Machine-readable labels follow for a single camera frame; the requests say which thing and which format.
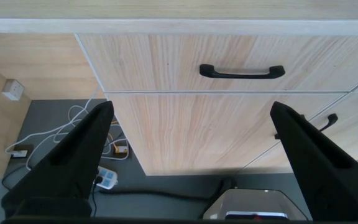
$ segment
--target white wall socket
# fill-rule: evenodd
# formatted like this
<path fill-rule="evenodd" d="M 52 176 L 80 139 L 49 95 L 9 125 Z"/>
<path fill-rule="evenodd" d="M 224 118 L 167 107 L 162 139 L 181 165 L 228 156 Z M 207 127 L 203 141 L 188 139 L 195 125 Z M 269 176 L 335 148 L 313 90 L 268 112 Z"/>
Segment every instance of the white wall socket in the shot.
<path fill-rule="evenodd" d="M 24 87 L 17 80 L 6 80 L 3 95 L 12 101 L 19 101 L 24 91 Z"/>

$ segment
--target black handle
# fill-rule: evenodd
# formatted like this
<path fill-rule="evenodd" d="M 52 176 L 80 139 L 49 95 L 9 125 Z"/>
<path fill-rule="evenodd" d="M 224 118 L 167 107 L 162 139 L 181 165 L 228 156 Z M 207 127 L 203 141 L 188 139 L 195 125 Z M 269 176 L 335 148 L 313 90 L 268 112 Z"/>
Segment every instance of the black handle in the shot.
<path fill-rule="evenodd" d="M 215 71 L 213 65 L 202 64 L 200 65 L 200 74 L 208 78 L 233 78 L 233 79 L 274 79 L 282 77 L 285 74 L 284 67 L 272 66 L 268 68 L 269 73 L 265 75 L 234 75 L 234 74 L 222 74 Z"/>
<path fill-rule="evenodd" d="M 331 127 L 333 124 L 336 123 L 336 121 L 338 121 L 338 116 L 336 114 L 330 114 L 328 115 L 328 124 L 325 125 L 323 128 L 320 129 L 320 131 L 324 131 L 325 129 Z M 278 136 L 278 134 L 274 135 L 274 139 L 279 140 L 280 136 Z"/>

